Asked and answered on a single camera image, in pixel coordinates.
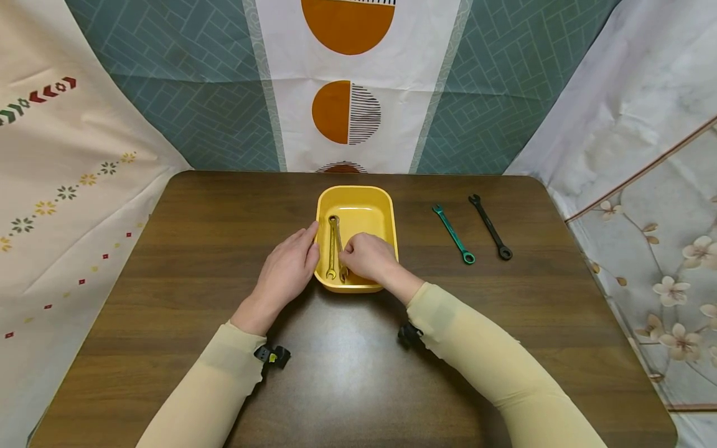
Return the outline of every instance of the beige sleeve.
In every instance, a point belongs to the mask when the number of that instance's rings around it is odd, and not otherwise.
[[[408,316],[426,347],[498,408],[515,448],[605,448],[548,372],[490,319],[429,283]]]
[[[266,338],[226,323],[174,389],[137,448],[222,448],[244,400],[262,380],[254,352]]]

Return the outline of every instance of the green wrench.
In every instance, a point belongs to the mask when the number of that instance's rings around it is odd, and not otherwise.
[[[460,242],[458,235],[455,234],[455,230],[453,230],[453,227],[448,222],[448,218],[446,218],[446,216],[443,214],[443,208],[440,205],[436,204],[433,206],[433,211],[435,211],[436,215],[438,215],[438,217],[441,218],[441,221],[443,221],[443,225],[446,226],[446,230],[448,231],[448,233],[450,233],[451,238],[453,238],[453,242],[456,246],[458,246],[458,249],[463,256],[463,261],[465,262],[465,264],[475,263],[475,257],[473,256],[473,254],[468,252],[465,247],[463,247],[463,243]]]

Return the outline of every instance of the yellow tray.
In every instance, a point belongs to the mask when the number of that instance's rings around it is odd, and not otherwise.
[[[326,278],[328,270],[329,247],[331,247],[331,226],[328,218],[336,215],[339,218],[341,243],[346,246],[349,239],[358,233],[374,234],[386,240],[394,247],[396,259],[399,249],[396,240],[396,222],[394,219],[394,203],[387,192],[375,186],[340,185],[325,190],[318,198],[316,220],[319,222],[316,241],[319,243],[321,258],[314,275],[327,290],[333,292],[380,291],[381,285],[359,277],[351,272],[346,283],[341,283],[338,276],[334,280]],[[338,272],[338,254],[334,255],[334,269]]]

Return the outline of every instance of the wooden table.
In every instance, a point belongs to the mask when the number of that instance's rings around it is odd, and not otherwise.
[[[171,180],[32,446],[134,447],[266,255],[340,184],[388,191],[402,264],[519,339],[609,447],[675,446],[668,413],[536,180],[224,172]],[[511,261],[498,259],[473,193]],[[474,265],[463,264],[434,203]],[[312,280],[270,333],[291,361],[265,375],[227,446],[509,447],[499,415],[459,374],[399,346],[405,321],[386,292],[334,295]]]

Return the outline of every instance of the teal fabric with white lines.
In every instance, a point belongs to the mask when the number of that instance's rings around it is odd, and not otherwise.
[[[66,0],[127,98],[197,169],[278,171],[239,0]]]
[[[415,170],[502,172],[618,1],[473,0]],[[285,166],[247,0],[66,2],[119,88],[193,167]]]
[[[419,173],[502,173],[619,0],[474,0]]]

